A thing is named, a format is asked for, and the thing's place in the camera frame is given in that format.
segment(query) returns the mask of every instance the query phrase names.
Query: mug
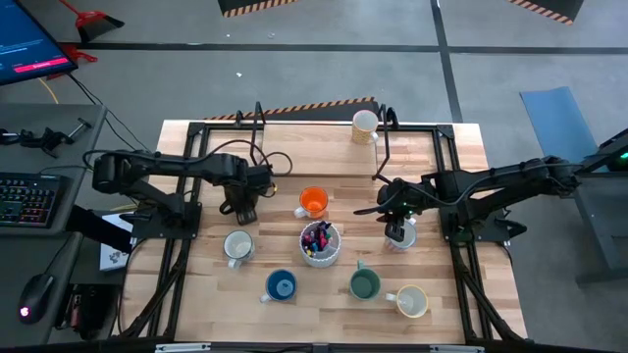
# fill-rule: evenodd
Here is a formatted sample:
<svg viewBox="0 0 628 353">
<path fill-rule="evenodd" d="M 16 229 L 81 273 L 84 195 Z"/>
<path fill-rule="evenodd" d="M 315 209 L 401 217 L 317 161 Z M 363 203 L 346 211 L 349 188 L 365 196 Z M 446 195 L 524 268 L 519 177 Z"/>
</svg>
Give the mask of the mug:
<svg viewBox="0 0 628 353">
<path fill-rule="evenodd" d="M 420 318 L 428 311 L 428 296 L 414 284 L 403 286 L 396 294 L 386 293 L 386 300 L 396 303 L 399 313 L 408 318 Z"/>
<path fill-rule="evenodd" d="M 269 300 L 287 301 L 296 292 L 296 277 L 288 270 L 276 270 L 266 278 L 266 294 L 259 301 L 266 303 Z"/>
<path fill-rule="evenodd" d="M 353 116 L 353 126 L 351 129 L 351 140 L 358 144 L 369 144 L 377 142 L 380 138 L 377 135 L 377 126 L 380 120 L 371 111 L 361 110 Z"/>
<path fill-rule="evenodd" d="M 229 257 L 230 269 L 237 269 L 244 261 L 248 261 L 255 253 L 253 237 L 244 230 L 235 230 L 225 238 L 223 250 Z"/>
<path fill-rule="evenodd" d="M 403 241 L 392 240 L 389 237 L 386 237 L 384 240 L 386 248 L 389 251 L 400 252 L 405 251 L 412 247 L 414 243 L 416 243 L 417 231 L 415 219 L 405 220 L 403 222 Z"/>
<path fill-rule="evenodd" d="M 334 225 L 330 225 L 330 227 L 327 228 L 327 234 L 330 236 L 328 240 L 329 243 L 327 244 L 325 249 L 323 249 L 323 251 L 315 252 L 314 255 L 310 257 L 303 249 L 303 246 L 301 246 L 301 244 L 303 243 L 303 237 L 305 237 L 305 235 L 309 235 L 310 231 L 315 230 L 320 223 L 321 222 L 317 221 L 305 226 L 305 228 L 301 231 L 301 235 L 298 238 L 298 247 L 300 249 L 301 256 L 303 256 L 303 260 L 305 260 L 305 263 L 307 265 L 318 269 L 323 269 L 333 265 L 334 262 L 338 259 L 338 256 L 340 255 L 340 246 L 342 244 L 342 239 L 340 238 L 340 233 L 338 232 L 336 227 L 334 227 Z"/>
<path fill-rule="evenodd" d="M 380 292 L 380 277 L 375 271 L 364 265 L 364 261 L 357 261 L 357 271 L 351 276 L 349 290 L 354 297 L 360 300 L 375 299 Z"/>
<path fill-rule="evenodd" d="M 309 217 L 311 219 L 319 219 L 325 216 L 328 198 L 327 192 L 321 187 L 306 187 L 301 196 L 299 196 L 301 207 L 294 210 L 294 216 L 297 218 Z"/>
</svg>

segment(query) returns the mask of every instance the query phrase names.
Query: keyboard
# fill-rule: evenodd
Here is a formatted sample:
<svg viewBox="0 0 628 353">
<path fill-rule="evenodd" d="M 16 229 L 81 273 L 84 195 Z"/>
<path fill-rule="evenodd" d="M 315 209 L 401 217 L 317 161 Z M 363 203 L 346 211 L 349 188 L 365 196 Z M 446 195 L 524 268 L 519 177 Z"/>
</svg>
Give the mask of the keyboard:
<svg viewBox="0 0 628 353">
<path fill-rule="evenodd" d="M 67 185 L 65 179 L 0 173 L 0 227 L 51 227 L 63 186 Z"/>
</svg>

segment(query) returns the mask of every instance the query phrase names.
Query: warning tape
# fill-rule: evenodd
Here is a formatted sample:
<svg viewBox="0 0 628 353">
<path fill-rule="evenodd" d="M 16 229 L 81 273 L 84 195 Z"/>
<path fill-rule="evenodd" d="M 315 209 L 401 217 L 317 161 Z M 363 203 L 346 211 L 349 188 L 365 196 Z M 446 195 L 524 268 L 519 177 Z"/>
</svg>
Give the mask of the warning tape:
<svg viewBox="0 0 628 353">
<path fill-rule="evenodd" d="M 298 0 L 268 0 L 262 1 L 259 4 L 246 5 L 241 8 L 231 9 L 226 11 L 223 16 L 226 18 L 235 17 L 240 15 L 246 15 L 255 11 L 270 9 L 272 7 L 281 6 L 289 3 L 296 2 Z"/>
<path fill-rule="evenodd" d="M 508 2 L 515 4 L 515 5 L 519 5 L 524 9 L 528 9 L 530 11 L 534 11 L 539 15 L 543 15 L 547 18 L 550 18 L 554 21 L 558 21 L 562 24 L 566 24 L 566 25 L 573 25 L 573 21 L 571 21 L 568 17 L 560 15 L 558 12 L 552 11 L 552 10 L 548 10 L 546 8 L 544 8 L 543 6 L 539 6 L 537 4 L 534 4 L 532 1 L 527 1 L 527 0 L 508 0 Z"/>
<path fill-rule="evenodd" d="M 300 106 L 292 106 L 292 107 L 286 107 L 286 108 L 280 108 L 280 109 L 266 110 L 264 111 L 264 115 L 269 116 L 269 115 L 282 114 L 282 113 L 301 112 L 301 111 L 306 111 L 306 110 L 336 107 L 336 106 L 347 105 L 347 104 L 373 102 L 374 100 L 375 98 L 373 97 L 365 97 L 365 98 L 345 99 L 345 100 L 325 102 L 325 103 L 304 104 Z M 255 115 L 255 113 L 248 112 L 246 114 L 242 113 L 242 115 L 246 119 L 246 118 L 252 118 Z M 205 118 L 205 120 L 235 120 L 235 119 L 236 119 L 236 114 Z"/>
</svg>

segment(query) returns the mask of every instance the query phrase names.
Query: markers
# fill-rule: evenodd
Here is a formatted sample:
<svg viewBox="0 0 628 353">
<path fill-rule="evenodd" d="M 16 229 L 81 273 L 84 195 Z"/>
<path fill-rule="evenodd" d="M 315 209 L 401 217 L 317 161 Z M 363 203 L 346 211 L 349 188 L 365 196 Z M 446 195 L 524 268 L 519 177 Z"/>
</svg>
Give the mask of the markers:
<svg viewBox="0 0 628 353">
<path fill-rule="evenodd" d="M 331 223 L 323 221 L 314 230 L 311 230 L 309 234 L 303 235 L 301 246 L 307 256 L 314 257 L 317 252 L 325 250 L 330 244 L 332 235 L 330 232 L 327 232 L 327 229 L 331 225 Z"/>
</svg>

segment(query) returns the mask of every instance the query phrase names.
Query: orange cup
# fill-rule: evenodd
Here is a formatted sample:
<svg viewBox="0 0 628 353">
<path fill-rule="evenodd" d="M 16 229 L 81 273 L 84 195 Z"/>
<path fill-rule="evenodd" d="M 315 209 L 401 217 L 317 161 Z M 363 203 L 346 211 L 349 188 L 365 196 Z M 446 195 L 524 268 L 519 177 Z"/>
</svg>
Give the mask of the orange cup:
<svg viewBox="0 0 628 353">
<path fill-rule="evenodd" d="M 309 217 L 311 219 L 319 219 L 325 216 L 328 198 L 327 192 L 321 187 L 307 187 L 301 192 L 299 197 L 301 207 L 294 210 L 294 216 L 297 218 Z"/>
</svg>

